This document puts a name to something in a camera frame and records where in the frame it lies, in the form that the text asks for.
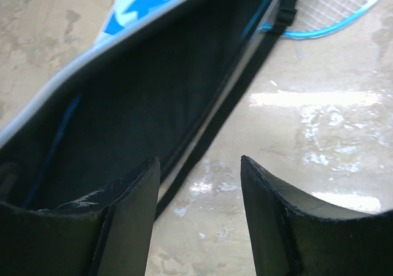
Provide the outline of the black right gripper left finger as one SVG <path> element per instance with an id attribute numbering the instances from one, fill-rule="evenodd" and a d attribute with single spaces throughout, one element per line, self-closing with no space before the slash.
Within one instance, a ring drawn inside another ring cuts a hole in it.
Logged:
<path id="1" fill-rule="evenodd" d="M 144 275 L 158 158 L 53 210 L 1 202 L 2 275 Z"/>

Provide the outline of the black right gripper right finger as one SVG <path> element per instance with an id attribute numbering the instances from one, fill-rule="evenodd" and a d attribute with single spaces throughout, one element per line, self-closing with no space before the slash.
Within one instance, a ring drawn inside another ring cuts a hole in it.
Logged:
<path id="1" fill-rule="evenodd" d="M 392 212 L 318 199 L 248 156 L 241 187 L 257 275 L 391 275 Z"/>

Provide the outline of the blue sport racket bag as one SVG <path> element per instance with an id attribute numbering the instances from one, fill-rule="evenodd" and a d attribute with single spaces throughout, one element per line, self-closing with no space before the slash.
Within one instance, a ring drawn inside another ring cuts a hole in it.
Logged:
<path id="1" fill-rule="evenodd" d="M 249 88 L 298 0 L 178 0 L 86 52 L 1 134 L 1 216 L 101 213 L 151 161 L 160 216 Z"/>

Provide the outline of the blue badminton racket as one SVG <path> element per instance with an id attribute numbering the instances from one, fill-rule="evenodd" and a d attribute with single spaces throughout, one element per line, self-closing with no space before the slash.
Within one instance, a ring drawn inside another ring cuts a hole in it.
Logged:
<path id="1" fill-rule="evenodd" d="M 361 17 L 379 0 L 298 0 L 297 15 L 283 36 L 315 39 L 333 34 Z"/>

